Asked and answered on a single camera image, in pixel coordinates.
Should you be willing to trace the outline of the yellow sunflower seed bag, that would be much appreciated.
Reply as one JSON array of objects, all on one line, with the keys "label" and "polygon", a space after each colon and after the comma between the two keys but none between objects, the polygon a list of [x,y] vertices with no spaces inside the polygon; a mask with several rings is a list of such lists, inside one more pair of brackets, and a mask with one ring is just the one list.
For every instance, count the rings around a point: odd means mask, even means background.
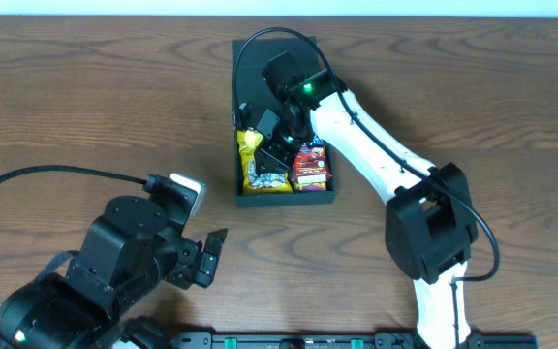
[{"label": "yellow sunflower seed bag", "polygon": [[261,133],[252,129],[245,131],[238,130],[236,140],[243,172],[242,193],[245,196],[262,194],[293,194],[294,190],[288,181],[287,173],[257,173],[255,151],[264,140],[264,136]]}]

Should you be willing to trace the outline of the red Hello Panda box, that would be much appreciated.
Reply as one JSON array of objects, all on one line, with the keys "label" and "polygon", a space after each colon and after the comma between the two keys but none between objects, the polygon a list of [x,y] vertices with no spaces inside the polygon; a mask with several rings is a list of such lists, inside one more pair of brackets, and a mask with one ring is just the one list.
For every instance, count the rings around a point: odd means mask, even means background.
[{"label": "red Hello Panda box", "polygon": [[322,192],[329,188],[332,174],[325,143],[315,136],[298,151],[293,163],[292,183],[296,192]]}]

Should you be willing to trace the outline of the black gift box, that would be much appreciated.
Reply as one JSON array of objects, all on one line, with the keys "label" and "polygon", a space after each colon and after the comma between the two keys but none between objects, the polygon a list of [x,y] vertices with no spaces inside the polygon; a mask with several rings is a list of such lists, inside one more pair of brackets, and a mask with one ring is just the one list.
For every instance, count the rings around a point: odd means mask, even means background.
[{"label": "black gift box", "polygon": [[[279,105],[262,78],[262,70],[271,58],[289,51],[294,60],[306,67],[310,74],[317,73],[323,67],[318,54],[298,38],[262,39],[252,42],[243,53],[237,72],[237,97],[240,103],[252,102],[276,110]],[[243,191],[244,174],[238,152],[237,133],[233,134],[235,163],[235,204],[238,208],[274,207],[274,206],[311,206],[331,204],[336,197],[335,177],[327,182],[326,191],[298,192],[293,194],[245,195]]]}]

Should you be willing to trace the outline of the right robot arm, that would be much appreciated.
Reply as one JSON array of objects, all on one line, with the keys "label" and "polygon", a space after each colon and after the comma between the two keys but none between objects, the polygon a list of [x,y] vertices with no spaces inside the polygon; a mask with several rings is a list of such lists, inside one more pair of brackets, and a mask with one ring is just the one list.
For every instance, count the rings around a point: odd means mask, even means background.
[{"label": "right robot arm", "polygon": [[270,102],[239,96],[232,102],[235,119],[264,137],[264,170],[284,174],[314,137],[346,157],[386,206],[385,244],[413,281],[418,336],[429,348],[464,344],[471,330],[463,283],[477,238],[465,174],[453,163],[438,168],[402,145],[329,70],[265,68],[259,80]]}]

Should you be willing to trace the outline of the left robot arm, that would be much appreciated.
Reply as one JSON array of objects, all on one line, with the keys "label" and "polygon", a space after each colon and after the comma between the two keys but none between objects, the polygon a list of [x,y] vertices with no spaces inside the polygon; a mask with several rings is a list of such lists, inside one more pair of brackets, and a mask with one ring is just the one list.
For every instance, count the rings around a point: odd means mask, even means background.
[{"label": "left robot arm", "polygon": [[121,317],[161,282],[183,290],[214,279],[227,230],[181,235],[175,211],[120,196],[89,227],[82,247],[57,255],[0,308],[0,348],[110,348]]}]

